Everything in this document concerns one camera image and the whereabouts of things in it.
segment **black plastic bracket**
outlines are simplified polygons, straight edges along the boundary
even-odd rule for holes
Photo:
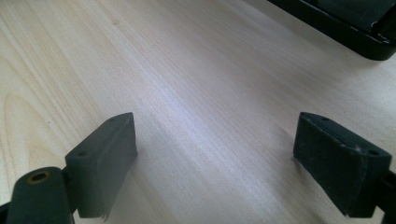
[[[330,119],[301,113],[293,154],[344,215],[371,217],[379,206],[383,223],[396,223],[396,175],[387,151]]]
[[[108,119],[66,155],[63,170],[21,177],[0,206],[0,224],[74,223],[76,209],[80,217],[108,217],[136,157],[133,114]]]
[[[395,0],[269,0],[361,56],[377,61],[396,51]]]

